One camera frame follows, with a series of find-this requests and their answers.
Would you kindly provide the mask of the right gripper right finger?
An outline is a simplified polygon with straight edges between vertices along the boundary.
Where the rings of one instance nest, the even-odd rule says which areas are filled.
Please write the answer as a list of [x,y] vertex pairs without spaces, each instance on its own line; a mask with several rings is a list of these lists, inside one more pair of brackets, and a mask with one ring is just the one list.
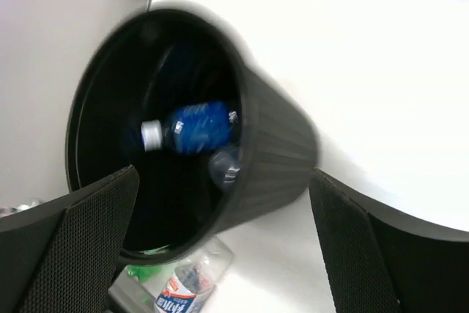
[[314,222],[337,312],[467,312],[468,233],[403,213],[315,170]]

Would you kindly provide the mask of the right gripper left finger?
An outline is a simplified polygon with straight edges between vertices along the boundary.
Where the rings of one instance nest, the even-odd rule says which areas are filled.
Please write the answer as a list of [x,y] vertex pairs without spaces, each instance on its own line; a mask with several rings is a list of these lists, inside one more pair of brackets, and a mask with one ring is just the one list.
[[1,311],[103,312],[138,189],[129,166],[1,218]]

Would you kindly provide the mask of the green plastic soda bottle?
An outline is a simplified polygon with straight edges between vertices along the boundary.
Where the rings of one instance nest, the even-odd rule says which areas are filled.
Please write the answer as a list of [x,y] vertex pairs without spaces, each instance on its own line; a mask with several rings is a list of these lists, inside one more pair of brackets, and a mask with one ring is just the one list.
[[[151,250],[141,251],[141,254],[149,256],[153,254],[162,254],[168,251],[168,247],[154,248]],[[163,265],[127,265],[125,272],[128,278],[135,279],[143,284],[150,280],[153,276],[161,272]]]

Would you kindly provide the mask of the clear unlabelled plastic bottle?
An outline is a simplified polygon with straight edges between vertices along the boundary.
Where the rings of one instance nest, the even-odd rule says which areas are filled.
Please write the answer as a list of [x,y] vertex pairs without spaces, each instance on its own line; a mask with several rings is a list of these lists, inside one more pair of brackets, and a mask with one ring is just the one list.
[[223,192],[229,192],[241,169],[239,148],[224,147],[215,152],[209,160],[209,175],[214,185]]

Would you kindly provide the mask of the black ribbed plastic bin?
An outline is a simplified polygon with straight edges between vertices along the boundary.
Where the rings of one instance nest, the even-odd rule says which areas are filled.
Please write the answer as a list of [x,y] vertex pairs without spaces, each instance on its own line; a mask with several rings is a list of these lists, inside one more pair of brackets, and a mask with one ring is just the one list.
[[320,159],[305,111],[219,25],[160,8],[121,22],[78,84],[66,133],[75,191],[127,166],[139,189],[121,262],[173,262],[295,201]]

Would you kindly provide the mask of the clear bottle white blue label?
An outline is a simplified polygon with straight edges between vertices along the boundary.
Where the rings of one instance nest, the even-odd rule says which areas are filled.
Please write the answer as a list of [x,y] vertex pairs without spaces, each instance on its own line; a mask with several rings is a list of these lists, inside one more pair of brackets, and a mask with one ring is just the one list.
[[234,257],[225,243],[213,237],[177,264],[154,300],[155,311],[200,312]]

